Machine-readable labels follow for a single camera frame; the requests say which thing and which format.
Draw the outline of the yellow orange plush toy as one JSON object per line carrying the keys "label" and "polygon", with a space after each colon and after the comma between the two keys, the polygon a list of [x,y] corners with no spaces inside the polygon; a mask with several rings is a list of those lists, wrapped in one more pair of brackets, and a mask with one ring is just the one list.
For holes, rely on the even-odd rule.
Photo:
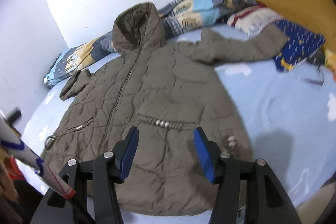
{"label": "yellow orange plush toy", "polygon": [[333,73],[333,80],[336,82],[336,54],[331,50],[325,50],[325,67]]}

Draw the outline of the black eyeglasses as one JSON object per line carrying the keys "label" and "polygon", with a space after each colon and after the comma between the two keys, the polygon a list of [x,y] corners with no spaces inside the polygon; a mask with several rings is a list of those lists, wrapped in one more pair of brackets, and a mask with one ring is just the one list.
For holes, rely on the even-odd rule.
{"label": "black eyeglasses", "polygon": [[306,59],[306,63],[314,69],[313,77],[300,77],[299,80],[315,86],[322,86],[325,81],[324,73],[321,69],[325,65],[325,54],[318,50]]}

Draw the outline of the olive green quilted hooded jacket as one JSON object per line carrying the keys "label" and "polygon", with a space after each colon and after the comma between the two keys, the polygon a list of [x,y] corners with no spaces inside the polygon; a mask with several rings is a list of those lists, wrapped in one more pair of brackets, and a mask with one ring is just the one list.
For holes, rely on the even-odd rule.
{"label": "olive green quilted hooded jacket", "polygon": [[206,179],[193,142],[201,127],[222,151],[251,161],[252,148],[216,63],[269,60],[274,34],[239,41],[205,29],[196,42],[168,42],[155,5],[120,14],[112,43],[118,57],[95,73],[75,73],[60,93],[72,98],[42,159],[60,171],[69,159],[89,161],[124,139],[139,143],[130,175],[117,187],[120,206],[148,215],[196,215],[213,208],[217,188]]}

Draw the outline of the white sleeve with blue stripes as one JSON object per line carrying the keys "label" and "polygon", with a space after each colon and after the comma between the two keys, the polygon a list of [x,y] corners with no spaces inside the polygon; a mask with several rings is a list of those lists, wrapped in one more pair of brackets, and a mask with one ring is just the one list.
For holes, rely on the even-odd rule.
{"label": "white sleeve with blue stripes", "polygon": [[1,146],[11,156],[37,171],[38,176],[52,190],[64,198],[70,199],[75,195],[75,190],[52,170],[28,145],[19,139],[2,117]]}

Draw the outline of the navy starry pillow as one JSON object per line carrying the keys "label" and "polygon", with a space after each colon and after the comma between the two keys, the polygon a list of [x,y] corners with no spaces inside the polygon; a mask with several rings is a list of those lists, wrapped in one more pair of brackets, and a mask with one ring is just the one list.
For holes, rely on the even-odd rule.
{"label": "navy starry pillow", "polygon": [[273,57],[279,72],[292,71],[313,57],[325,43],[322,34],[310,31],[262,5],[247,7],[231,15],[227,24],[250,39],[274,34],[280,40],[280,49]]}

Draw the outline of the light blue cloud bedsheet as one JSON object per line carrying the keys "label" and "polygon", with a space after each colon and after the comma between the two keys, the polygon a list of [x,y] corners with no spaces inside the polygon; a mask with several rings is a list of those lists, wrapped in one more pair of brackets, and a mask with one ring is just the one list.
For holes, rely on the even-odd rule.
{"label": "light blue cloud bedsheet", "polygon": [[[227,27],[225,34],[217,28],[210,30],[234,39],[233,27]],[[202,31],[198,32],[198,41]],[[96,63],[94,71],[87,70],[95,73],[117,57],[115,51]],[[216,63],[214,70],[249,137],[253,157],[250,162],[264,159],[293,205],[300,206],[335,173],[335,83],[330,71],[322,68],[324,84],[315,86],[299,80],[314,76],[314,69],[307,63],[281,73],[273,57],[255,62]],[[41,158],[72,104],[72,98],[60,98],[66,83],[56,85],[22,135],[23,141]],[[133,223],[207,223],[213,209],[196,215],[148,215],[120,208],[122,216]]]}

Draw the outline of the patchwork blue yellow quilt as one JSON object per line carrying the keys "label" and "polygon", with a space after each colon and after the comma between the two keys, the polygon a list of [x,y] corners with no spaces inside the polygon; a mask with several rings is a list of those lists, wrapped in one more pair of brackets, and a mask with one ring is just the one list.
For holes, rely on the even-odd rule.
{"label": "patchwork blue yellow quilt", "polygon": [[[171,39],[194,29],[225,23],[232,14],[259,4],[256,0],[174,0],[158,12],[166,38]],[[44,85],[51,89],[75,72],[111,53],[115,53],[111,31],[80,46],[64,50],[43,78]]]}

